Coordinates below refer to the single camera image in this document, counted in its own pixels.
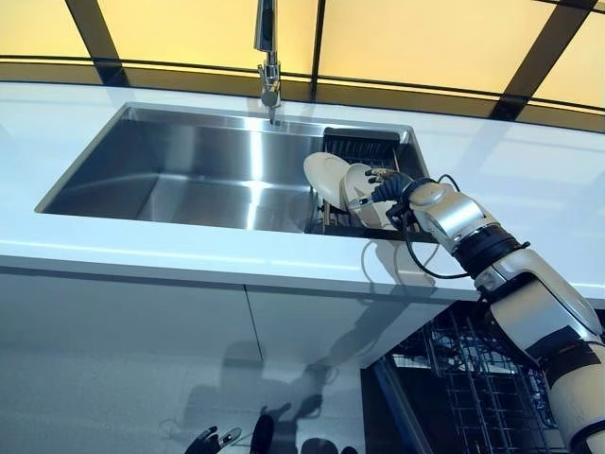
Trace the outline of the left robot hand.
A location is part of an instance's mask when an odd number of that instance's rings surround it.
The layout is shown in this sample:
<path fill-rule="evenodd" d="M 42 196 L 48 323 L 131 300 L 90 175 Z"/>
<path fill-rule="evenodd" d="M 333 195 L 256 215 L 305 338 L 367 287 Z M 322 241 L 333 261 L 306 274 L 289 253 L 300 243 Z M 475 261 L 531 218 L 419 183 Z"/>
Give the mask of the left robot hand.
<path fill-rule="evenodd" d="M 211 426 L 194 439 L 186 448 L 185 454 L 217 454 L 227 445 L 237 441 L 241 433 L 241 428 L 232 428 L 220 434 L 217 426 Z"/>

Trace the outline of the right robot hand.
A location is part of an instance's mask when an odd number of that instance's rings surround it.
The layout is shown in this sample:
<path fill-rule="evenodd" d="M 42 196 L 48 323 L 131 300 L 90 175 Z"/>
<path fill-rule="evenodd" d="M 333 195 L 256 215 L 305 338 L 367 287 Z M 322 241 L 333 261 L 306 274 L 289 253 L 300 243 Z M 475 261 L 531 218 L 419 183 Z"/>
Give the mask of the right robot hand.
<path fill-rule="evenodd" d="M 405 214 L 409 211 L 405 193 L 413 183 L 409 175 L 392 169 L 351 165 L 344 177 L 346 208 L 358 211 L 383 204 L 387 212 Z"/>

